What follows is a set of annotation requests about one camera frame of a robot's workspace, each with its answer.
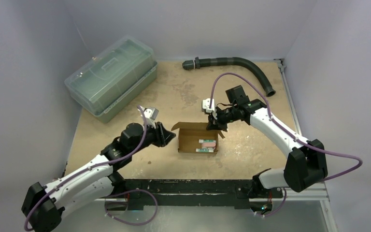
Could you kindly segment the small green white vial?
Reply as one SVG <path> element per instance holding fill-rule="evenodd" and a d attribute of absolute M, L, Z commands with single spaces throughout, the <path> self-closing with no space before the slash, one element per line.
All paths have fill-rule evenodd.
<path fill-rule="evenodd" d="M 211 148 L 196 148 L 197 153 L 214 153 L 215 150 Z"/>

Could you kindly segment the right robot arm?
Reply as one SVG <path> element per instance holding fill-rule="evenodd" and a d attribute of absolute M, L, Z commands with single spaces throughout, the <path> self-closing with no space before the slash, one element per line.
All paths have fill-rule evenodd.
<path fill-rule="evenodd" d="M 229 123 L 244 121 L 262 132 L 286 157 L 284 168 L 267 169 L 253 176 L 253 195 L 263 197 L 272 188 L 301 192 L 327 177 L 324 145 L 319 140 L 310 141 L 294 132 L 270 113 L 261 100 L 250 100 L 242 86 L 228 89 L 226 94 L 230 104 L 225 109 L 209 98 L 202 100 L 201 110 L 208 115 L 206 129 L 227 131 Z"/>

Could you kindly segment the brown cardboard box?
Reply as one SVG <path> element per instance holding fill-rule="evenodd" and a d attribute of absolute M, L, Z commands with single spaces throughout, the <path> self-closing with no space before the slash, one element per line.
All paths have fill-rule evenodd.
<path fill-rule="evenodd" d="M 203 122 L 177 122 L 171 128 L 171 131 L 178 130 L 178 152 L 188 154 L 209 154 L 214 155 L 219 151 L 219 138 L 224 139 L 220 130 L 206 130 L 208 123 Z M 201 148 L 199 139 L 216 140 L 214 153 L 197 153 L 196 148 Z"/>

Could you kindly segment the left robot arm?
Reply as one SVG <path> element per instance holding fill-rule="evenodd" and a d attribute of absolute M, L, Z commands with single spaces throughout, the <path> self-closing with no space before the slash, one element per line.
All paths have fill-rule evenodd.
<path fill-rule="evenodd" d="M 109 145 L 84 166 L 48 184 L 36 182 L 26 193 L 21 211 L 25 215 L 24 230 L 50 232 L 62 221 L 67 203 L 87 187 L 96 189 L 96 182 L 106 184 L 106 195 L 118 198 L 125 185 L 110 176 L 131 162 L 140 150 L 154 145 L 165 147 L 176 134 L 166 130 L 161 122 L 154 126 L 130 123 Z"/>

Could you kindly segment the pink white small tool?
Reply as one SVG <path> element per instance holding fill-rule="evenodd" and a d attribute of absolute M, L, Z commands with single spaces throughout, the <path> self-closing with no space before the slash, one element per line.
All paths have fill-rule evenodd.
<path fill-rule="evenodd" d="M 201 144 L 201 148 L 215 149 L 216 148 L 216 143 L 215 142 L 204 142 L 204 143 Z"/>

